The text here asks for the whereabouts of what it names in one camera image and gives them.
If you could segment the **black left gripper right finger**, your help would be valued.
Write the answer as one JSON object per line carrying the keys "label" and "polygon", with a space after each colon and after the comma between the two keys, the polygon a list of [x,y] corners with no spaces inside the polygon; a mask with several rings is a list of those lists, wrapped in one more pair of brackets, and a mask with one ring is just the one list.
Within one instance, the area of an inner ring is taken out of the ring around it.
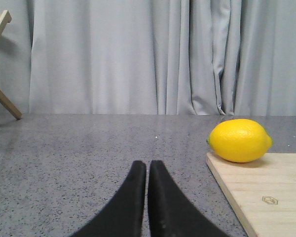
{"label": "black left gripper right finger", "polygon": [[148,218],[152,237],[228,236],[188,200],[160,160],[150,164]]}

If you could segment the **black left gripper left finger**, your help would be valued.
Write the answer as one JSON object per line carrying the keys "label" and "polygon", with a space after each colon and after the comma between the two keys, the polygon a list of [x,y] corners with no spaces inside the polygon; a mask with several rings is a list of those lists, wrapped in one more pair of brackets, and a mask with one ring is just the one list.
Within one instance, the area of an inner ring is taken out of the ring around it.
{"label": "black left gripper left finger", "polygon": [[146,165],[132,163],[124,182],[105,207],[74,237],[140,237],[145,204]]}

